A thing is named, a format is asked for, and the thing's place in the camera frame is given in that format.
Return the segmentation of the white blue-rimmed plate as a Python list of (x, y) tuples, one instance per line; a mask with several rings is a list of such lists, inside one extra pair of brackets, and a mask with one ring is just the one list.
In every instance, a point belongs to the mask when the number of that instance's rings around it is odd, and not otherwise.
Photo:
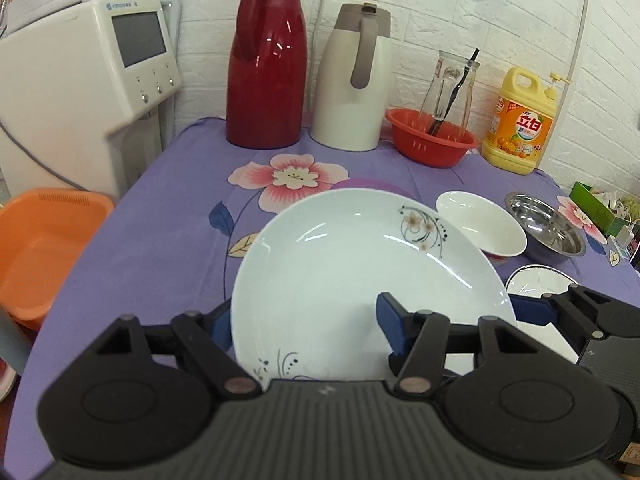
[(518, 328), (541, 342), (559, 356), (575, 364), (577, 353), (555, 327), (558, 315), (546, 303), (546, 295), (567, 292), (577, 285), (574, 278), (542, 264), (530, 264), (516, 269), (506, 281)]

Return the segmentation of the stainless steel bowl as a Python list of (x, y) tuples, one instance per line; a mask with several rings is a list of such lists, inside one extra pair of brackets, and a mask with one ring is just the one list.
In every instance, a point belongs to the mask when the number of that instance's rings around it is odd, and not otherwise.
[(525, 255), (530, 260), (551, 266), (585, 255), (586, 241), (582, 233), (543, 200), (512, 192), (504, 203), (506, 211), (525, 232)]

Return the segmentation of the white red-patterned bowl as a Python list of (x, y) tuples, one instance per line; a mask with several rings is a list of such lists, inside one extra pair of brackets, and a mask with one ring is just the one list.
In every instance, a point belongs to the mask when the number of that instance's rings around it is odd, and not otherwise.
[(494, 266), (526, 251), (527, 237), (518, 222), (485, 197), (448, 191), (437, 197), (436, 210), (484, 252)]

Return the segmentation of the large white floral plate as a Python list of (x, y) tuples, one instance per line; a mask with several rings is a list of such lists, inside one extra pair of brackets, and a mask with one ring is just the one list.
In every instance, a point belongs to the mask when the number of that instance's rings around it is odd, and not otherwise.
[(486, 256), (437, 211), (405, 196), (342, 188), (301, 200), (258, 233), (231, 297), (233, 349), (258, 382), (390, 376), (375, 303), (454, 324), (513, 322)]

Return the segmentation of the green box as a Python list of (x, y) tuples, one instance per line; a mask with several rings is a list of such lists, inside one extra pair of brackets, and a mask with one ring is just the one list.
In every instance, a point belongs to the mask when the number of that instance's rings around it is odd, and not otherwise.
[(639, 232), (638, 222), (633, 222), (631, 218), (625, 217), (618, 212), (613, 212), (608, 206), (602, 204), (600, 200), (591, 193), (589, 185), (576, 181), (570, 190), (570, 198), (598, 227), (605, 237), (617, 236), (620, 234), (623, 226), (629, 228), (634, 234)]

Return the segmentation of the purple floral tablecloth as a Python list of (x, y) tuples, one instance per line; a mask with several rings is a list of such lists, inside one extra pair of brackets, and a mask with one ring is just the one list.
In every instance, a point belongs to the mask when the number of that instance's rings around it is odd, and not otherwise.
[[(56, 296), (17, 389), (4, 456), (4, 468), (15, 479), (34, 478), (52, 462), (37, 425), (43, 391), (115, 318), (131, 313), (143, 324), (165, 324), (183, 311), (208, 312), (224, 301), (224, 264), (230, 292), (241, 262), (226, 258), (227, 245), (273, 217), (258, 205), (265, 190), (241, 188), (228, 177), (249, 162), (269, 166), (280, 153), (344, 167), (349, 180), (341, 182), (343, 188), (379, 188), (434, 209), (436, 198), (449, 190), (485, 196), (501, 206), (513, 191), (549, 205), (564, 194), (542, 171), (510, 174), (480, 155), (436, 169), (406, 159), (387, 142), (370, 152), (341, 152), (310, 140), (306, 132), (285, 150), (252, 151), (226, 141), (221, 119), (194, 122), (118, 203)], [(234, 221), (231, 242), (209, 223), (218, 203)], [(559, 267), (578, 283), (639, 307), (639, 275), (628, 262), (612, 268), (588, 247), (582, 258), (564, 260)]]

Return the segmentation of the yellow detergent bottle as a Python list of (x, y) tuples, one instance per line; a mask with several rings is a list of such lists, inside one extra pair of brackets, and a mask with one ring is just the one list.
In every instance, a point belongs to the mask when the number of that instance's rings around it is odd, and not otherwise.
[(540, 163), (554, 125), (560, 94), (556, 84), (570, 82), (550, 73), (546, 86), (534, 73), (514, 66), (506, 72), (489, 129), (480, 146), (492, 166), (530, 174)]

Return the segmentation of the red plastic colander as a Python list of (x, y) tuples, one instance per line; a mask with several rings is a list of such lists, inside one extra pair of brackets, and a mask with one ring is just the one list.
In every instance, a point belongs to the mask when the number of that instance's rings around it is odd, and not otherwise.
[(452, 168), (467, 151), (480, 145), (473, 133), (451, 122), (444, 122), (436, 136), (430, 136), (413, 128), (418, 117), (419, 112), (411, 108), (390, 108), (385, 113), (392, 125), (394, 148), (414, 162), (433, 168)]

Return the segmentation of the grey-blue cylinder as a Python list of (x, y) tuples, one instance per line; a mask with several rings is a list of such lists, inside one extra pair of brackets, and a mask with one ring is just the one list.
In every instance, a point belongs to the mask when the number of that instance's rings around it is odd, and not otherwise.
[(15, 370), (18, 376), (24, 374), (32, 351), (32, 342), (6, 313), (0, 309), (0, 358)]

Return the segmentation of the orange plastic basin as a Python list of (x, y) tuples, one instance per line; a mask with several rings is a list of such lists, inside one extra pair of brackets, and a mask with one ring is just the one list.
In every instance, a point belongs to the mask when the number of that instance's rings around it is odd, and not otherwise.
[(36, 188), (1, 208), (1, 307), (40, 330), (56, 295), (114, 203), (95, 192)]

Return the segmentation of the white saucer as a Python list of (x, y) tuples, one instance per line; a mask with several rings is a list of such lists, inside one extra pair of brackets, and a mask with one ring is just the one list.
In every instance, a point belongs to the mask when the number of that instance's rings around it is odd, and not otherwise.
[(0, 360), (0, 402), (11, 393), (16, 378), (16, 371), (7, 362)]

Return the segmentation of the black straw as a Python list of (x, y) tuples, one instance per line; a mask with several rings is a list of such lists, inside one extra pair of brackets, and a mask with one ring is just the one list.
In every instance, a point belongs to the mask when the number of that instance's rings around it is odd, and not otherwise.
[(469, 58), (462, 58), (447, 52), (440, 52), (439, 61), (445, 64), (444, 70), (437, 70), (435, 81), (438, 83), (433, 122), (426, 132), (436, 136), (440, 127), (446, 122), (450, 110), (456, 104), (459, 93), (465, 86), (472, 87), (475, 71), (480, 66), (477, 57), (480, 50), (475, 49)]

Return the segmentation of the glass carafe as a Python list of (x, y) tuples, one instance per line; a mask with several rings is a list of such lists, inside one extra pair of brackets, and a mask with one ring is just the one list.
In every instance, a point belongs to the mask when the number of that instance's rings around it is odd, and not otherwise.
[(439, 51), (434, 75), (413, 124), (429, 136), (458, 142), (468, 131), (480, 50), (469, 58)]

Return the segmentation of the red thermos jug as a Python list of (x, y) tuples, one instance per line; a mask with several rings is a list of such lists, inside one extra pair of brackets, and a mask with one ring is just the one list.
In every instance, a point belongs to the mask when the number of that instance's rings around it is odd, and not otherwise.
[(227, 140), (272, 150), (302, 128), (307, 33), (300, 0), (241, 0), (227, 84)]

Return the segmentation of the white thermos jug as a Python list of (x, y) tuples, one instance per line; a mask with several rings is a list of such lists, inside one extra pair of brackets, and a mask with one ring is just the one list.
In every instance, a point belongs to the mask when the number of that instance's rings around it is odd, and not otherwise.
[(345, 3), (323, 50), (314, 92), (311, 137), (348, 152), (378, 146), (392, 83), (390, 12)]

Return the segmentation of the white water dispenser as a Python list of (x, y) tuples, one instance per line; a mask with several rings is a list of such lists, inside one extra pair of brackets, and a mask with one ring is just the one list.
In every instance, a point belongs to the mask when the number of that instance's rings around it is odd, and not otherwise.
[(160, 0), (91, 0), (1, 41), (1, 172), (12, 195), (124, 196), (164, 147), (182, 85)]

